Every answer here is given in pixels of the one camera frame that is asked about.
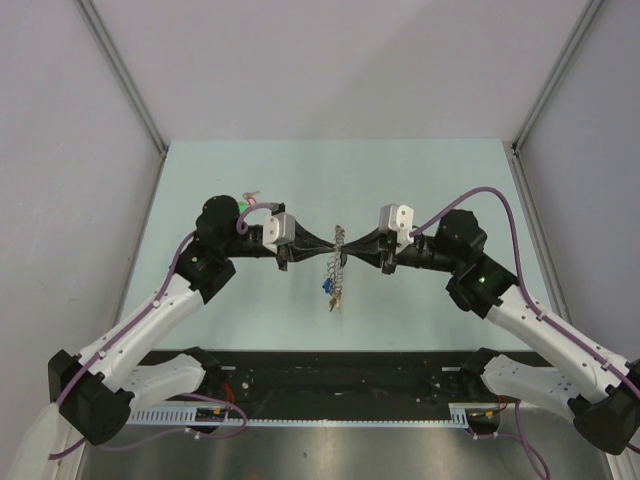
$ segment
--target white cable tray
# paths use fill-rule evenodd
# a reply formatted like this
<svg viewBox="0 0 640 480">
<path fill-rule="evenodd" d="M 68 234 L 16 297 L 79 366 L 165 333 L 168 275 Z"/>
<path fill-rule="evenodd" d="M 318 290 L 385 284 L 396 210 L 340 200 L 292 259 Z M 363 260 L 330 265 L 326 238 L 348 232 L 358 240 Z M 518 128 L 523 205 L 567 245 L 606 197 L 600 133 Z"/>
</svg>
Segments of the white cable tray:
<svg viewBox="0 0 640 480">
<path fill-rule="evenodd" d="M 223 423 L 228 426 L 242 424 L 240 419 L 228 420 L 196 420 L 199 408 L 215 408 L 203 404 L 194 405 L 158 405 L 142 410 L 129 418 L 127 425 L 157 426 L 200 426 L 217 427 Z M 398 420 L 398 421 L 339 421 L 339 420 L 249 420 L 252 427 L 395 427 L 395 428 L 468 428 L 467 415 L 464 408 L 450 407 L 450 420 Z"/>
</svg>

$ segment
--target wire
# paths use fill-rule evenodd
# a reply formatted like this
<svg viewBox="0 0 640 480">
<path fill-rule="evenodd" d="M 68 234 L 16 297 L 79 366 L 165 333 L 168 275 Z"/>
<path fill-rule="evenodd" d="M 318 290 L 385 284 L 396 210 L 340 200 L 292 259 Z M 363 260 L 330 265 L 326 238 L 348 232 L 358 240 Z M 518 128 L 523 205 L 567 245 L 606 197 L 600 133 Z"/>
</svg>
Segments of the wire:
<svg viewBox="0 0 640 480">
<path fill-rule="evenodd" d="M 249 225 L 245 223 L 244 219 L 247 218 L 247 215 L 249 215 L 251 212 L 261 209 L 271 210 L 273 208 L 276 208 L 277 206 L 277 203 L 254 203 L 252 205 L 249 205 L 247 209 L 238 217 L 238 221 L 236 222 L 236 231 L 240 235 L 244 235 L 249 231 Z"/>
<path fill-rule="evenodd" d="M 60 408 L 60 406 L 67 399 L 67 397 L 69 396 L 69 393 L 71 392 L 71 390 L 73 390 L 73 387 L 75 387 L 76 384 L 78 383 L 78 381 L 80 381 L 80 378 L 82 378 L 82 376 L 86 372 L 88 372 L 89 369 L 100 359 L 100 352 L 108 351 L 113 345 L 115 345 L 118 341 L 120 341 L 138 323 L 140 323 L 142 321 L 142 319 L 144 319 L 149 314 L 149 312 L 151 310 L 153 310 L 153 303 L 156 300 L 160 300 L 164 296 L 165 292 L 169 288 L 169 283 L 171 282 L 171 277 L 173 277 L 173 274 L 174 274 L 174 272 L 176 270 L 176 265 L 178 263 L 178 258 L 180 257 L 180 254 L 182 253 L 182 250 L 184 249 L 184 247 L 187 244 L 187 242 L 189 242 L 189 240 L 191 240 L 193 238 L 195 233 L 196 233 L 195 231 L 191 232 L 178 245 L 178 248 L 176 249 L 176 252 L 173 255 L 173 259 L 171 260 L 171 264 L 169 265 L 169 271 L 167 272 L 167 275 L 164 278 L 164 281 L 162 282 L 162 285 L 158 289 L 158 293 L 155 295 L 155 297 L 153 297 L 153 300 L 151 301 L 151 303 L 149 303 L 149 305 L 147 305 L 145 308 L 143 308 L 142 311 L 138 315 L 136 315 L 133 320 L 131 320 L 128 324 L 126 324 L 109 341 L 107 341 L 102 346 L 102 348 L 100 348 L 99 351 L 96 351 L 89 358 L 87 363 L 85 363 L 80 368 L 80 370 L 78 370 L 78 372 L 71 378 L 71 380 L 69 381 L 69 383 L 67 383 L 67 385 L 64 387 L 64 389 L 62 389 L 62 392 L 60 393 L 60 396 L 56 400 L 56 405 L 58 406 L 58 408 Z M 72 453 L 75 450 L 77 450 L 83 443 L 84 443 L 84 439 L 81 439 L 78 442 L 76 442 L 75 444 L 73 444 L 71 447 L 69 447 L 68 449 L 66 449 L 66 450 L 64 450 L 64 451 L 62 451 L 60 453 L 52 453 L 52 454 L 49 455 L 49 460 L 59 460 L 61 458 L 64 458 L 67 455 L 69 455 L 70 453 Z"/>
<path fill-rule="evenodd" d="M 63 450 L 60 453 L 51 453 L 51 454 L 49 454 L 49 460 L 60 460 L 60 459 L 62 459 L 64 457 L 66 457 L 67 455 L 71 455 L 78 448 L 80 448 L 82 445 L 84 445 L 85 441 L 86 440 L 84 438 L 81 438 L 76 443 L 74 443 L 69 448 L 67 448 L 66 450 Z"/>
<path fill-rule="evenodd" d="M 533 447 L 531 447 L 531 445 L 529 444 L 529 441 L 527 440 L 527 436 L 524 433 L 524 429 L 522 428 L 522 417 L 520 415 L 520 400 L 516 402 L 516 425 L 518 426 L 518 433 L 520 434 L 520 438 L 522 439 L 522 446 L 524 447 L 524 451 L 527 454 L 527 457 L 529 458 L 529 462 L 531 463 L 531 466 L 533 467 L 533 469 L 536 471 L 536 473 L 540 478 L 548 479 L 549 470 L 545 469 L 546 475 L 544 475 L 538 468 L 538 465 L 536 464 L 534 459 L 535 454 L 533 453 Z"/>
<path fill-rule="evenodd" d="M 472 413 L 469 413 L 468 416 L 469 417 L 474 417 L 474 418 L 477 418 L 477 417 L 492 417 L 493 415 L 497 415 L 499 413 L 504 412 L 507 409 L 507 407 L 509 406 L 507 397 L 505 397 L 504 395 L 498 395 L 498 402 L 499 402 L 498 408 L 494 408 L 494 409 L 491 409 L 491 410 L 486 410 L 484 412 L 472 412 Z"/>
<path fill-rule="evenodd" d="M 498 410 L 498 413 L 500 412 L 504 412 L 507 407 L 509 406 L 509 399 L 507 397 L 505 397 L 504 395 L 498 395 L 498 401 L 504 405 L 502 407 L 500 407 L 500 410 Z"/>
<path fill-rule="evenodd" d="M 520 442 L 524 447 L 524 451 L 527 454 L 527 458 L 529 459 L 531 466 L 535 470 L 536 475 L 538 475 L 538 477 L 540 477 L 542 480 L 551 480 L 551 471 L 549 470 L 549 466 L 542 458 L 542 455 L 540 455 L 540 453 L 529 443 L 529 441 L 527 440 L 527 437 L 525 436 L 521 428 L 522 425 L 521 425 L 521 418 L 520 418 L 520 401 L 516 402 L 516 425 L 518 426 L 519 435 L 513 435 L 510 433 L 497 433 L 497 432 L 493 434 L 489 433 L 486 435 L 478 435 L 473 431 L 471 427 L 469 427 L 467 431 L 473 435 L 474 440 L 495 440 L 496 438 L 510 438 L 511 440 L 516 440 L 517 442 Z M 544 472 L 540 470 L 538 463 L 542 465 Z"/>
<path fill-rule="evenodd" d="M 242 417 L 242 425 L 240 425 L 236 430 L 233 430 L 233 431 L 228 432 L 228 433 L 195 432 L 195 438 L 196 439 L 198 439 L 200 437 L 211 438 L 211 439 L 231 438 L 231 437 L 235 437 L 236 435 L 242 433 L 249 426 L 249 418 L 247 417 L 247 414 L 244 412 L 244 410 L 242 410 L 237 405 L 234 405 L 234 404 L 229 403 L 229 402 L 224 402 L 222 400 L 218 400 L 217 398 L 205 397 L 204 395 L 200 395 L 198 393 L 185 393 L 185 394 L 182 394 L 181 396 L 182 397 L 193 398 L 195 400 L 203 400 L 205 402 L 213 402 L 213 403 L 216 403 L 216 404 L 224 405 L 224 406 L 226 406 L 227 408 L 229 408 L 231 410 L 235 410 Z M 107 452 L 126 452 L 126 451 L 129 451 L 129 450 L 133 450 L 135 448 L 138 448 L 138 447 L 142 447 L 143 445 L 146 445 L 147 443 L 153 442 L 154 440 L 157 440 L 158 438 L 164 437 L 165 435 L 170 435 L 170 434 L 173 434 L 173 433 L 180 433 L 180 432 L 185 432 L 185 431 L 192 432 L 193 430 L 191 430 L 189 428 L 187 428 L 185 430 L 185 428 L 183 428 L 183 427 L 171 428 L 169 430 L 164 430 L 164 431 L 162 431 L 160 433 L 157 433 L 155 435 L 147 437 L 144 440 L 140 440 L 138 442 L 134 442 L 134 443 L 131 443 L 129 445 L 123 445 L 123 446 L 120 446 L 120 447 L 109 447 L 109 446 L 106 446 L 106 445 L 101 445 L 99 448 L 102 449 L 102 450 L 105 450 Z"/>
<path fill-rule="evenodd" d="M 576 335 L 574 335 L 570 331 L 566 330 L 564 327 L 562 327 L 562 325 L 560 325 L 558 322 L 556 322 L 555 320 L 550 318 L 548 315 L 544 314 L 542 312 L 542 310 L 533 301 L 533 298 L 531 297 L 531 295 L 529 293 L 529 290 L 527 289 L 527 287 L 525 285 L 525 282 L 524 282 L 524 274 L 522 272 L 522 259 L 521 259 L 521 256 L 520 256 L 520 246 L 518 245 L 518 233 L 516 231 L 516 222 L 515 222 L 515 218 L 513 216 L 513 210 L 511 209 L 511 205 L 509 205 L 509 201 L 507 200 L 507 197 L 505 197 L 504 194 L 502 194 L 502 192 L 500 192 L 499 190 L 497 190 L 497 189 L 495 189 L 493 187 L 477 187 L 477 188 L 474 188 L 472 190 L 469 190 L 467 193 L 462 195 L 460 198 L 454 200 L 449 205 L 447 205 L 445 208 L 443 208 L 435 217 L 433 217 L 427 223 L 425 223 L 421 227 L 419 227 L 419 228 L 413 230 L 411 233 L 409 233 L 409 236 L 410 237 L 415 237 L 415 236 L 421 234 L 427 228 L 431 227 L 436 222 L 438 222 L 440 219 L 442 219 L 442 217 L 444 217 L 447 213 L 449 213 L 451 210 L 453 210 L 459 204 L 461 204 L 462 202 L 464 202 L 468 198 L 470 198 L 470 197 L 472 197 L 474 195 L 477 195 L 478 193 L 493 193 L 495 196 L 498 197 L 498 199 L 500 200 L 500 202 L 504 206 L 504 209 L 505 209 L 505 211 L 507 213 L 507 218 L 509 220 L 509 229 L 511 230 L 511 241 L 513 243 L 513 255 L 514 255 L 514 259 L 515 259 L 515 263 L 516 263 L 516 275 L 518 277 L 519 288 L 520 288 L 520 292 L 522 293 L 522 296 L 523 296 L 525 302 L 527 303 L 527 305 L 529 306 L 529 308 L 536 314 L 536 316 L 538 318 L 544 320 L 553 329 L 558 331 L 564 337 L 566 337 L 569 340 L 571 340 L 574 344 L 576 344 L 578 347 L 580 347 L 582 350 L 584 350 L 586 353 L 588 353 L 591 357 L 593 357 L 595 360 L 597 360 L 605 370 L 609 370 L 611 373 L 613 373 L 640 400 L 640 389 L 638 387 L 636 387 L 634 385 L 634 383 L 629 378 L 627 378 L 614 365 L 611 365 L 609 363 L 609 361 L 606 358 L 604 358 L 602 355 L 600 355 L 600 353 L 598 351 L 596 351 L 595 349 L 591 348 L 589 345 L 587 345 L 584 341 L 582 341 Z M 638 449 L 637 447 L 632 448 L 632 450 L 634 452 L 636 452 L 636 453 L 640 453 L 640 449 Z"/>
<path fill-rule="evenodd" d="M 231 389 L 231 385 L 228 383 L 223 383 L 222 388 L 227 392 L 227 402 L 236 403 L 236 394 L 233 393 Z"/>
</svg>

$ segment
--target light blue table surface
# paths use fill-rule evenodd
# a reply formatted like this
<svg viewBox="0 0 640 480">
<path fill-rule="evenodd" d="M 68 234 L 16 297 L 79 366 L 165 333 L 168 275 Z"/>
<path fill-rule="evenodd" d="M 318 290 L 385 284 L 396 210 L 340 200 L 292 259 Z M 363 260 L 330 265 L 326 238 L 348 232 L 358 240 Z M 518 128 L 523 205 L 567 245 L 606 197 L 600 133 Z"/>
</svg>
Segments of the light blue table surface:
<svg viewBox="0 0 640 480">
<path fill-rule="evenodd" d="M 260 190 L 259 201 L 284 202 L 310 232 L 332 240 L 336 224 L 355 240 L 378 223 L 380 208 L 407 204 L 422 224 L 473 187 L 491 185 L 515 210 L 532 293 L 548 304 L 542 275 L 502 143 L 498 139 L 241 141 L 173 143 L 127 294 L 128 315 L 162 281 L 179 241 L 194 229 L 204 202 Z M 513 270 L 507 218 L 481 194 L 460 208 L 475 212 L 485 251 Z M 264 212 L 249 216 L 261 223 Z M 433 234 L 435 227 L 427 233 Z M 255 350 L 528 349 L 511 334 L 460 311 L 449 275 L 399 267 L 393 276 L 352 258 L 345 268 L 343 312 L 329 313 L 321 285 L 328 256 L 290 264 L 236 259 L 237 274 L 203 309 L 157 348 Z"/>
</svg>

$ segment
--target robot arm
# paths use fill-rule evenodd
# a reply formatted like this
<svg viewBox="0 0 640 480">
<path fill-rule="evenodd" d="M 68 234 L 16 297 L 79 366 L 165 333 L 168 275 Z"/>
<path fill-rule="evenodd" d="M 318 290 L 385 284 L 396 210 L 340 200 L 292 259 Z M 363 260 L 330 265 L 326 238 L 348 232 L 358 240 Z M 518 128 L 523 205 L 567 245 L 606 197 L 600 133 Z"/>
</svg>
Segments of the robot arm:
<svg viewBox="0 0 640 480">
<path fill-rule="evenodd" d="M 239 217 L 233 198 L 210 199 L 196 221 L 193 240 L 179 252 L 166 284 L 149 302 L 78 355 L 61 351 L 51 359 L 51 400 L 92 444 L 112 438 L 132 411 L 197 390 L 219 376 L 219 364 L 198 350 L 155 367 L 137 365 L 229 281 L 235 274 L 229 258 L 275 258 L 280 270 L 286 270 L 288 262 L 334 251 L 333 244 L 286 214 L 284 205 L 273 204 L 264 224 L 248 227 L 245 233 L 236 230 Z M 451 210 L 441 218 L 434 237 L 413 235 L 412 219 L 413 210 L 407 206 L 383 208 L 376 230 L 342 247 L 343 263 L 351 255 L 385 274 L 394 273 L 398 265 L 450 273 L 447 291 L 459 308 L 509 330 L 557 367 L 532 368 L 481 350 L 463 370 L 480 378 L 491 392 L 573 419 L 595 446 L 620 453 L 640 426 L 640 400 L 627 385 L 640 385 L 640 364 L 605 350 L 543 307 L 536 306 L 536 313 L 519 279 L 483 252 L 487 235 L 471 212 Z M 552 320 L 542 321 L 544 315 Z M 604 366 L 569 336 L 597 350 Z"/>
<path fill-rule="evenodd" d="M 196 231 L 176 253 L 163 285 L 76 356 L 62 350 L 50 360 L 51 401 L 93 445 L 111 439 L 136 410 L 219 380 L 220 365 L 200 349 L 162 365 L 137 365 L 231 279 L 235 269 L 229 258 L 275 258 L 286 270 L 288 262 L 333 251 L 331 243 L 314 237 L 286 214 L 282 204 L 273 204 L 264 224 L 248 227 L 244 234 L 236 231 L 239 216 L 233 198 L 210 199 L 196 221 Z"/>
<path fill-rule="evenodd" d="M 378 229 L 343 252 L 386 274 L 398 265 L 450 272 L 446 289 L 460 309 L 508 330 L 556 367 L 533 368 L 482 349 L 467 370 L 491 392 L 573 420 L 593 445 L 622 453 L 640 427 L 640 362 L 598 345 L 531 298 L 521 278 L 483 252 L 487 234 L 472 212 L 448 211 L 434 237 L 412 236 L 412 220 L 406 205 L 384 207 Z"/>
</svg>

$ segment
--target red wire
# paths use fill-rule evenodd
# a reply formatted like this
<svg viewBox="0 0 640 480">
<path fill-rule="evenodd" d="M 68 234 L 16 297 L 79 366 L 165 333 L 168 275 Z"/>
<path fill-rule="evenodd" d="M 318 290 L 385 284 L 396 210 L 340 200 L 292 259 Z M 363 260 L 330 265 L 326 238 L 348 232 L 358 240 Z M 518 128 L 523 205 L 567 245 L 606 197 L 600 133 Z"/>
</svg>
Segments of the red wire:
<svg viewBox="0 0 640 480">
<path fill-rule="evenodd" d="M 227 392 L 227 395 L 228 395 L 227 398 L 229 399 L 227 401 L 231 403 L 236 403 L 236 395 L 233 393 L 231 386 L 228 383 L 223 383 L 222 388 L 224 388 L 225 391 Z"/>
<path fill-rule="evenodd" d="M 499 412 L 504 412 L 507 409 L 507 407 L 509 406 L 509 400 L 504 395 L 498 395 L 498 401 L 500 402 L 500 405 L 502 405 L 504 403 L 504 407 L 501 406 L 500 410 L 498 410 L 498 413 Z"/>
</svg>

